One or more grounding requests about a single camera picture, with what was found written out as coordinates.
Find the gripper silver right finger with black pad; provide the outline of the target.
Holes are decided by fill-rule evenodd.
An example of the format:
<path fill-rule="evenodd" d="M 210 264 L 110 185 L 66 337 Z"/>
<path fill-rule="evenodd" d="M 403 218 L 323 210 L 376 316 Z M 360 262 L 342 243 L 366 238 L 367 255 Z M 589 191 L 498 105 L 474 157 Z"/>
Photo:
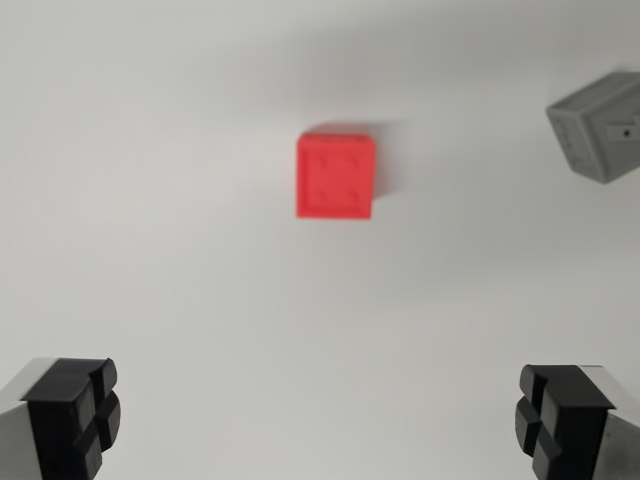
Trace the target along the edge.
<path fill-rule="evenodd" d="M 544 480 L 639 477 L 639 401 L 596 365 L 525 365 L 515 433 Z"/>

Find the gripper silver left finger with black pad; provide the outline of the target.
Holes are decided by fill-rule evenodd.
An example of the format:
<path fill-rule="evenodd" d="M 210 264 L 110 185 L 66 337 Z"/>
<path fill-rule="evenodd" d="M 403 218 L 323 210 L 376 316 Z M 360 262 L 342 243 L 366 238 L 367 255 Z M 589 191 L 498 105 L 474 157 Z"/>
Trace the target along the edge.
<path fill-rule="evenodd" d="M 116 441 L 114 361 L 34 358 L 1 389 L 3 479 L 94 479 Z"/>

